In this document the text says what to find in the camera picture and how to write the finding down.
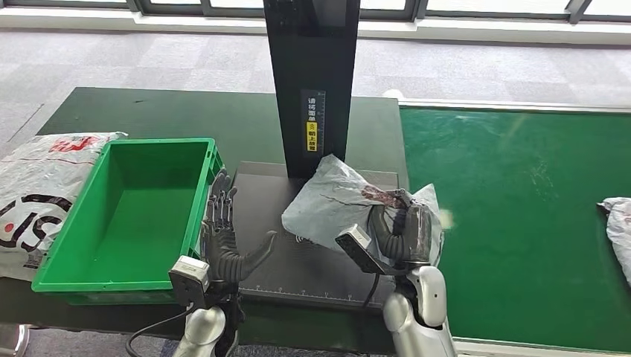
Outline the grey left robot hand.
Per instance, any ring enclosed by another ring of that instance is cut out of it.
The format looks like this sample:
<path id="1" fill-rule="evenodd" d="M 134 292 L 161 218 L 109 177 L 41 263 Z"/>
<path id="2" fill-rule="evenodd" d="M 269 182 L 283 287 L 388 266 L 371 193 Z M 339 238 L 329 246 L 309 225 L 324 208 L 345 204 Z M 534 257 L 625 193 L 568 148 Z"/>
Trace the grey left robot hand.
<path id="1" fill-rule="evenodd" d="M 236 193 L 227 169 L 220 169 L 210 187 L 200 241 L 212 281 L 238 284 L 246 280 L 272 254 L 278 236 L 277 231 L 268 231 L 255 250 L 244 255 L 239 252 L 234 229 Z"/>

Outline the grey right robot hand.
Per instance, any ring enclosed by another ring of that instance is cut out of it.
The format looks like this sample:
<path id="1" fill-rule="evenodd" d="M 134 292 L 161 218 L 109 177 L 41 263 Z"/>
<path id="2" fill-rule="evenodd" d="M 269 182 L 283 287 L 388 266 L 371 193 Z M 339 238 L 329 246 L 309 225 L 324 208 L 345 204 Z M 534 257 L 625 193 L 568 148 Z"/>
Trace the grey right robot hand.
<path id="1" fill-rule="evenodd" d="M 384 204 L 371 208 L 368 225 L 380 253 L 395 264 L 429 263 L 429 208 L 404 189 L 389 190 L 378 197 Z"/>

